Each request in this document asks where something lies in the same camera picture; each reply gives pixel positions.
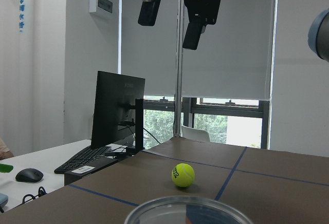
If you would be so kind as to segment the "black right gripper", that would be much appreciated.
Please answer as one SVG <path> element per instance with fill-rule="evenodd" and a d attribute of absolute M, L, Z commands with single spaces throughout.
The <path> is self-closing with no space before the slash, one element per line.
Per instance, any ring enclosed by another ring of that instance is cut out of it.
<path fill-rule="evenodd" d="M 138 24 L 154 26 L 161 0 L 142 0 Z M 189 23 L 182 47 L 196 50 L 202 33 L 207 25 L 217 20 L 221 0 L 184 0 L 188 11 Z"/>

